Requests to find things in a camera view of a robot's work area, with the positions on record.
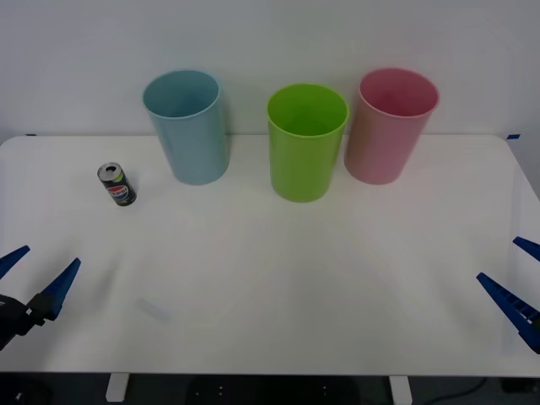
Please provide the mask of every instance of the pink cup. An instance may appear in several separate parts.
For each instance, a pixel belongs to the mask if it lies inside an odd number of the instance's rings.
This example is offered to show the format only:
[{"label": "pink cup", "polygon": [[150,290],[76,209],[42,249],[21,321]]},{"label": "pink cup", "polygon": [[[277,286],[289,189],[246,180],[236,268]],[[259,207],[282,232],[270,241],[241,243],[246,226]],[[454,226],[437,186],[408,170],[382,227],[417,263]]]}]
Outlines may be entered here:
[{"label": "pink cup", "polygon": [[368,73],[348,138],[345,166],[370,184],[396,180],[413,152],[439,91],[427,78],[405,69]]}]

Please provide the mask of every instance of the green cup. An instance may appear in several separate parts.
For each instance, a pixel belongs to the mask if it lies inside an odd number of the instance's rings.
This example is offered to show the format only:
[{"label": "green cup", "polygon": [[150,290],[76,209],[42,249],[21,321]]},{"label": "green cup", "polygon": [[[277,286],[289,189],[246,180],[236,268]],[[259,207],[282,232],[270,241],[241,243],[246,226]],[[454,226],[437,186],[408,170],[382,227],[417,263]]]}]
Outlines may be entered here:
[{"label": "green cup", "polygon": [[347,102],[320,84],[291,84],[267,104],[272,186],[306,203],[327,192],[348,120]]}]

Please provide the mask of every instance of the table leg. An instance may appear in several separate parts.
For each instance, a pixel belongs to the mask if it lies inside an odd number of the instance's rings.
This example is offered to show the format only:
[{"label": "table leg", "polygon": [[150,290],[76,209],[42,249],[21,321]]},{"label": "table leg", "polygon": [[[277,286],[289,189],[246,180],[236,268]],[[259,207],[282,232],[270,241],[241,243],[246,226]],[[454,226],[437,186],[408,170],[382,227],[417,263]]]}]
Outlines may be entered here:
[{"label": "table leg", "polygon": [[408,384],[408,378],[403,375],[390,376],[391,397],[394,405],[412,405],[413,396],[411,387]]},{"label": "table leg", "polygon": [[111,373],[105,398],[107,402],[124,402],[129,373]]}]

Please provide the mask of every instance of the cup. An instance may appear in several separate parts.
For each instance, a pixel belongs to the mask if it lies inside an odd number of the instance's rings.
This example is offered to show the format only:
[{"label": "cup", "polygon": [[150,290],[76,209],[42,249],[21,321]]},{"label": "cup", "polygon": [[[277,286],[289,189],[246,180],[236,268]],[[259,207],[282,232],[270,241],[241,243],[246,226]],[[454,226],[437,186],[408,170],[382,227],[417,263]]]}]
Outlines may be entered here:
[{"label": "cup", "polygon": [[405,69],[368,73],[359,86],[345,167],[365,183],[396,180],[420,133],[439,104],[439,91],[427,78]]},{"label": "cup", "polygon": [[288,200],[305,203],[330,186],[348,106],[319,84],[292,84],[267,104],[272,186]]},{"label": "cup", "polygon": [[177,70],[159,76],[143,103],[179,181],[206,184],[229,166],[221,89],[209,73]]}]

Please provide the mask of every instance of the pepsi logo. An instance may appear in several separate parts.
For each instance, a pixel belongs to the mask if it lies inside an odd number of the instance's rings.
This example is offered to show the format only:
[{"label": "pepsi logo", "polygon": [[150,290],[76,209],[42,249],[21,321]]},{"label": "pepsi logo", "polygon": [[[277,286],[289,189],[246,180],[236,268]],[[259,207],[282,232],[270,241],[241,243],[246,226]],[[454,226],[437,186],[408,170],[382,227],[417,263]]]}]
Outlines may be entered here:
[{"label": "pepsi logo", "polygon": [[107,191],[115,200],[123,200],[127,197],[129,190],[126,186],[113,186],[107,188]]}]

